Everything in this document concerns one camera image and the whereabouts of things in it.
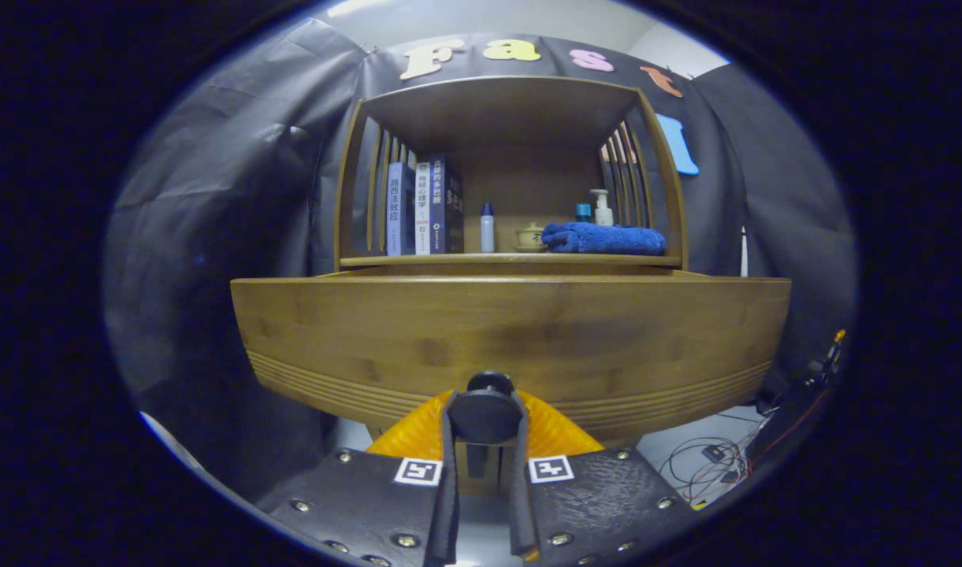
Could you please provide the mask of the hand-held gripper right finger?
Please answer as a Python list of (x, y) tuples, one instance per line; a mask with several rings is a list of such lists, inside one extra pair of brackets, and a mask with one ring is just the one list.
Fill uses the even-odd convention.
[(510, 488), (512, 552), (529, 566), (636, 566), (698, 513), (632, 446), (604, 447), (521, 390)]

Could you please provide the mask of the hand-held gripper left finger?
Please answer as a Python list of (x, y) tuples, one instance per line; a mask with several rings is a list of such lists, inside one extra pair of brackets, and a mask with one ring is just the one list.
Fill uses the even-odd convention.
[(281, 482), (258, 508), (302, 544), (347, 565), (448, 566), (456, 561), (458, 466), (441, 392), (368, 450), (340, 447)]

